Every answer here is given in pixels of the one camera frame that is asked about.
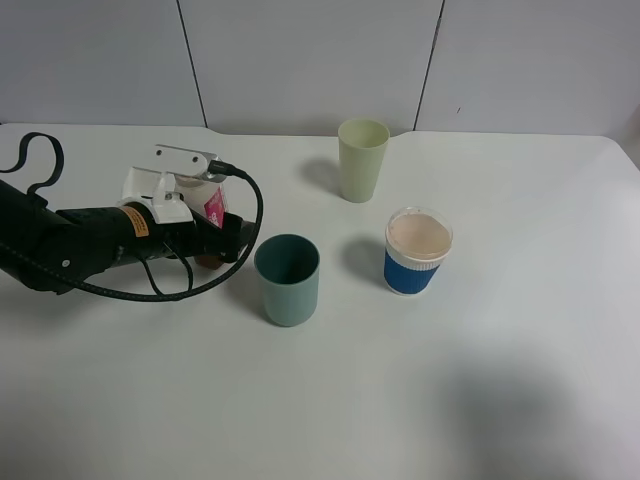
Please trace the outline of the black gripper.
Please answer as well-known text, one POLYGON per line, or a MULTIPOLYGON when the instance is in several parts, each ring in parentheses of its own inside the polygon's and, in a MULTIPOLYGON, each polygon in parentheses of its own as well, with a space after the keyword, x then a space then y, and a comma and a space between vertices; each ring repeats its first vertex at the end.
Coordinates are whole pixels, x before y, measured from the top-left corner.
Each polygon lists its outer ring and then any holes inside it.
POLYGON ((247 247, 255 224, 226 212, 221 228, 199 217, 194 221, 159 224, 140 203, 121 207, 66 209, 61 241, 64 258, 84 272, 135 263, 140 259, 193 257, 199 254, 234 263, 247 247))

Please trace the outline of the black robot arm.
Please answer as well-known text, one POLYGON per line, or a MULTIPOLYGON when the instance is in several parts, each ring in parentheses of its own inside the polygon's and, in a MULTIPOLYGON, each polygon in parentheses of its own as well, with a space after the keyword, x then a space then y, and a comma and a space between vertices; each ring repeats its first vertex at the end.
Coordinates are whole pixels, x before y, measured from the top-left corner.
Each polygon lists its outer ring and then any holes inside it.
POLYGON ((156 222, 148 207, 130 202, 120 207, 51 211, 36 194, 1 185, 1 269, 35 291, 64 294, 72 289, 99 296, 106 290, 88 279, 107 270, 155 259, 213 256, 223 263, 239 260, 254 236, 255 223, 227 213, 217 227, 203 216, 178 223, 156 222))

